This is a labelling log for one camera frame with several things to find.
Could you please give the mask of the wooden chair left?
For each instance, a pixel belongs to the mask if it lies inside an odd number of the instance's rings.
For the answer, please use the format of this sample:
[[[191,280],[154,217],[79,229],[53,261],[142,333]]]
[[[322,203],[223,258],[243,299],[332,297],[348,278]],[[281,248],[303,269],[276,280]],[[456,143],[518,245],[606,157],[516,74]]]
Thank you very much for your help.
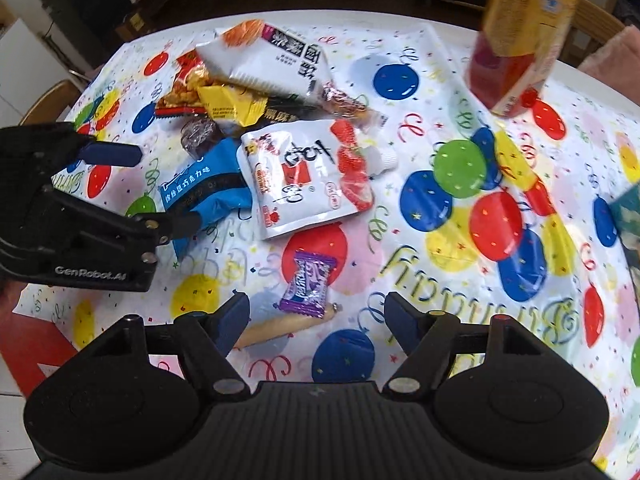
[[[24,115],[20,125],[30,126],[56,122],[64,110],[74,106],[80,96],[80,90],[70,80],[62,80],[40,96]]]

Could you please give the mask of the white strawberry drink pouch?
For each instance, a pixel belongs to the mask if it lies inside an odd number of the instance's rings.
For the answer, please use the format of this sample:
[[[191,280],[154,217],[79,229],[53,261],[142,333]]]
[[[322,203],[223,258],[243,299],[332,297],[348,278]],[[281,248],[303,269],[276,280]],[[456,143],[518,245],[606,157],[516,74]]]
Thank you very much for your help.
[[[345,118],[244,133],[236,157],[264,240],[369,210],[371,179],[398,165],[392,148]]]

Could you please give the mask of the balloon birthday tablecloth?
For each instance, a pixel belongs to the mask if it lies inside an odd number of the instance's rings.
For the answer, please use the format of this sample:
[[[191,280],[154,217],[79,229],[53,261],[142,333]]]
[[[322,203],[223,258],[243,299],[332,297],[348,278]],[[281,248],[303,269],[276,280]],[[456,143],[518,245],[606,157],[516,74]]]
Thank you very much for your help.
[[[239,209],[181,261],[169,239],[146,292],[25,283],[13,313],[77,350],[25,396],[34,477],[637,478],[639,313],[610,203],[638,181],[638,120],[553,80],[498,118],[429,24],[265,22],[322,47],[334,86],[387,117],[361,131],[397,168],[358,214],[264,240]],[[226,30],[122,46],[67,122],[141,162],[78,160],[54,186],[127,218],[167,214],[160,186],[195,162],[181,129],[209,117],[155,104],[178,56]],[[337,260],[326,308],[343,310],[222,356],[207,317],[235,292],[248,325],[284,315],[299,250]],[[410,356],[385,324],[389,292],[430,317]]]

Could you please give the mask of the blue chocolate wafer packet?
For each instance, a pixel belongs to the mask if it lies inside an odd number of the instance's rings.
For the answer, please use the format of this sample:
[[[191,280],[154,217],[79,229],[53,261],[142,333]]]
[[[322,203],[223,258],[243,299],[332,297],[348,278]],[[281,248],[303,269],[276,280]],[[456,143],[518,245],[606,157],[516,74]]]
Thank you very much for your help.
[[[224,220],[233,211],[252,208],[252,192],[236,157],[238,147],[237,140],[224,139],[160,186],[160,199],[168,214],[176,218],[198,214],[201,219],[194,233],[172,236],[179,261],[188,254],[194,235]]]

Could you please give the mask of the black sesame snack packet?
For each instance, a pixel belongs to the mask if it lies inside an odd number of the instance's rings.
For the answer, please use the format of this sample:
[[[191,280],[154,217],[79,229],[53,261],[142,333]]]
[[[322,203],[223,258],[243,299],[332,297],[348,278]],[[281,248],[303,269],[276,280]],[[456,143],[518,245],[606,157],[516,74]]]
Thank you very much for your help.
[[[310,105],[302,101],[282,96],[268,96],[265,110],[260,116],[261,124],[275,122],[297,122],[298,120],[314,120],[326,117],[326,111],[321,107]]]

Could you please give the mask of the orange juice bottle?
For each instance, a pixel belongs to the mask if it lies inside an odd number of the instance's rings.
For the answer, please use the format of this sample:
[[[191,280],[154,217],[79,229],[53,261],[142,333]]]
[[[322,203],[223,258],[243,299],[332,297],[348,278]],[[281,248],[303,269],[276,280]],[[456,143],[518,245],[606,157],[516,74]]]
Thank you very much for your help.
[[[466,70],[470,91],[492,114],[531,107],[546,83],[578,0],[488,0]]]

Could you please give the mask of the white red cardboard box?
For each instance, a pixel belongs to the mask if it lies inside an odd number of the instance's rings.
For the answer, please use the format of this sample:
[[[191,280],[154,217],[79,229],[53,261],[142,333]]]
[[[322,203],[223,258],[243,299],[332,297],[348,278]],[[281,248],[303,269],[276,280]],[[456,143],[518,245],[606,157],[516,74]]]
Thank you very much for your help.
[[[76,354],[52,322],[18,313],[1,315],[1,355],[24,396],[48,377],[45,368],[57,370]]]

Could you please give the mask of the yellow snack packet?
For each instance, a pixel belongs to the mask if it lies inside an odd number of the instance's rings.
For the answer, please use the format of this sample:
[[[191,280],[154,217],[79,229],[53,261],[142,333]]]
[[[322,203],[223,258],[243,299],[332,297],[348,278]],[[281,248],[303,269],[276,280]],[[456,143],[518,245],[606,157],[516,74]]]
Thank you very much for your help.
[[[268,98],[232,84],[198,88],[198,98],[210,119],[230,120],[241,127],[254,126],[265,113]]]

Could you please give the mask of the blue soft tissue pack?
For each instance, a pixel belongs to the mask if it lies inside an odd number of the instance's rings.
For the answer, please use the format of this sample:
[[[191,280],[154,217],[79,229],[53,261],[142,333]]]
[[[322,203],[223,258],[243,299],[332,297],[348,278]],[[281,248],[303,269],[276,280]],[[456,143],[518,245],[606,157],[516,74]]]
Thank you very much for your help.
[[[612,218],[624,248],[636,299],[640,297],[640,186],[631,188],[610,203]]]

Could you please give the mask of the silver foil candy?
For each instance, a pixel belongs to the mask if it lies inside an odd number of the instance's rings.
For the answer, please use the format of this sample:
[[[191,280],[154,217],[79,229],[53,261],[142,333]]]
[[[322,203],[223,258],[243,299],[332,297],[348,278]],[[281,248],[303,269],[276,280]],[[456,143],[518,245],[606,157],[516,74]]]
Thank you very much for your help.
[[[201,159],[224,135],[213,120],[205,117],[194,118],[181,129],[181,145],[194,160]]]

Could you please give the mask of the white spicy strip bag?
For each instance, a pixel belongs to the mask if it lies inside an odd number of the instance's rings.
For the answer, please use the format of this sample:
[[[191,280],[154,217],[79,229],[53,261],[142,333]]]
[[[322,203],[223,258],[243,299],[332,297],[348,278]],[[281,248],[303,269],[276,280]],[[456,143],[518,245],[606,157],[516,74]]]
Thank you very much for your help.
[[[311,104],[333,84],[322,47],[259,18],[198,44],[196,52],[217,79]]]

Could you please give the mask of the wooden chair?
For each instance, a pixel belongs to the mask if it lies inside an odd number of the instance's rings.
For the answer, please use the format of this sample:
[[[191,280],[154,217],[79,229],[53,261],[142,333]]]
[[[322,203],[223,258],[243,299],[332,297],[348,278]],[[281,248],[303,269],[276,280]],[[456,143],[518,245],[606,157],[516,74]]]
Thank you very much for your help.
[[[80,96],[80,90],[70,80],[62,80],[40,96],[24,115],[20,125],[30,126],[56,122],[64,110],[74,106]]]
[[[619,34],[625,25],[614,15],[608,13],[589,0],[578,0],[570,30],[562,47],[559,60],[565,64],[582,62],[588,55],[596,52],[614,36]],[[574,47],[575,37],[581,32],[589,38],[587,47],[578,52]]]

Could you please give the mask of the red rice cracker bag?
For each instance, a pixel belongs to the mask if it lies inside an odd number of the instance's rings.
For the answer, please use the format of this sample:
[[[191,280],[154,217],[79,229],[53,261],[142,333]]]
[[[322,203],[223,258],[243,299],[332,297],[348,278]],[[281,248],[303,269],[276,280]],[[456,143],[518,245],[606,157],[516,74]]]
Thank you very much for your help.
[[[205,115],[198,89],[213,83],[198,52],[192,49],[176,59],[179,70],[168,93],[155,104],[157,118]]]

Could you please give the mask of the small clear snack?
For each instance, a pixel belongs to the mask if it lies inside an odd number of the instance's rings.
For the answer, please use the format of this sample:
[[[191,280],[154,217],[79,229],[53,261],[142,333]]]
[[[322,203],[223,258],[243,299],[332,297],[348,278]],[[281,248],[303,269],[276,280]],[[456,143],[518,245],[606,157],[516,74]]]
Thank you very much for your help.
[[[330,82],[323,86],[321,99],[321,106],[328,113],[338,118],[348,119],[362,130],[379,129],[387,122],[385,115],[351,98]]]

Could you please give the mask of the purple candy wrapper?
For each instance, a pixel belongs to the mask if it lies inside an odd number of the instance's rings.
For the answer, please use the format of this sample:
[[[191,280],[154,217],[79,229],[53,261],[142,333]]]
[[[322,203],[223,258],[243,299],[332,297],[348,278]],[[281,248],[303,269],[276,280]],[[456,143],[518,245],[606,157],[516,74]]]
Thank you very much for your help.
[[[337,267],[337,260],[316,252],[299,250],[294,255],[294,263],[292,280],[288,282],[278,309],[285,313],[324,318],[329,277]]]

